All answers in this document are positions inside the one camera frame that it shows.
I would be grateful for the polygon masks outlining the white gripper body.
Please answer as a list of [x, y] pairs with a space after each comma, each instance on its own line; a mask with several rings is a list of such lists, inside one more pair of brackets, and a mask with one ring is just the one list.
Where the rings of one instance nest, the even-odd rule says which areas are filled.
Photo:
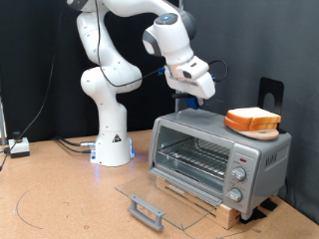
[[165, 66], [167, 84], [177, 91], [208, 100], [215, 94], [215, 86], [208, 63], [193, 56], [183, 64]]

